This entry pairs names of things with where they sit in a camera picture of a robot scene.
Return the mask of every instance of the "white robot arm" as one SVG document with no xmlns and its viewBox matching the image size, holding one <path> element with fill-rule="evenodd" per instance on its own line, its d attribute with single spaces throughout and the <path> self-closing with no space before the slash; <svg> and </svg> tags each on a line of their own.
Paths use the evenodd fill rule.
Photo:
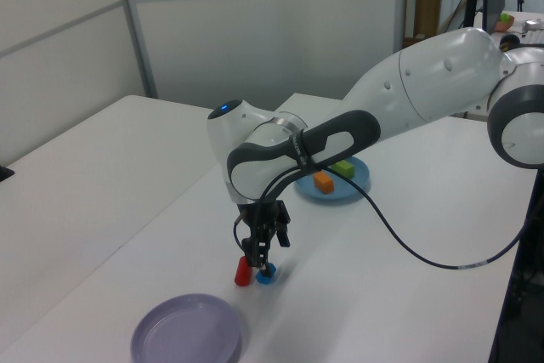
<svg viewBox="0 0 544 363">
<path fill-rule="evenodd" d="M 544 168 L 544 49 L 503 53 L 487 33 L 473 28 L 391 55 L 314 128 L 293 114 L 238 100 L 209 116 L 208 134 L 231 199 L 242 210 L 256 201 L 273 203 L 306 174 L 399 133 L 471 111 L 483 99 L 496 152 L 515 166 Z M 245 221 L 263 222 L 253 214 Z"/>
</svg>

